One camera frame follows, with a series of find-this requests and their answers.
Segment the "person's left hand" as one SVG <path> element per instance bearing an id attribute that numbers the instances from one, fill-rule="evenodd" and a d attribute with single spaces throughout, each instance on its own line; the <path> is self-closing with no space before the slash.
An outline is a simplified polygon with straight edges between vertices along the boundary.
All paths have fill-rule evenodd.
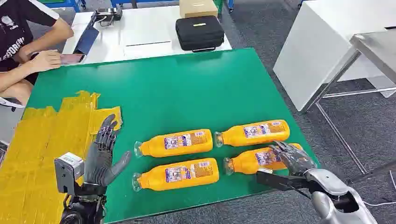
<path id="1" fill-rule="evenodd" d="M 32 50 L 29 46 L 23 46 L 18 52 L 13 56 L 13 59 L 18 63 L 26 63 L 31 60 Z"/>

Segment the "person's right hand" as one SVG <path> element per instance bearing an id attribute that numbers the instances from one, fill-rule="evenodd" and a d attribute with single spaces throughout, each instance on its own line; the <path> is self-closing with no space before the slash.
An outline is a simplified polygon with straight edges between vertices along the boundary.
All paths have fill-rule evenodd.
<path id="1" fill-rule="evenodd" d="M 29 71 L 31 73 L 57 69 L 60 66 L 61 54 L 57 50 L 41 51 L 29 61 Z"/>

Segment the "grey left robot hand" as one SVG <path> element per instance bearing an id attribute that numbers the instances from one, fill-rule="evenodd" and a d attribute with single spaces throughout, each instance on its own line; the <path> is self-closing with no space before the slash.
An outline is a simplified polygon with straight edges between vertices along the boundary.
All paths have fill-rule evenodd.
<path id="1" fill-rule="evenodd" d="M 84 182 L 106 187 L 123 172 L 131 160 L 132 153 L 126 151 L 113 164 L 113 148 L 118 132 L 115 115 L 111 114 L 101 124 L 94 141 L 91 143 L 85 159 Z"/>

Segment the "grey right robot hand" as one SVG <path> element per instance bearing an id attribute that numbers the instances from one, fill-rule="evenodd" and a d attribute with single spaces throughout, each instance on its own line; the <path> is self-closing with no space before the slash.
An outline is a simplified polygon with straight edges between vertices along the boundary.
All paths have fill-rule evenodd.
<path id="1" fill-rule="evenodd" d="M 317 168 L 316 163 L 303 150 L 283 141 L 274 141 L 269 145 L 275 155 L 289 170 L 291 176 L 303 176 L 308 170 Z"/>

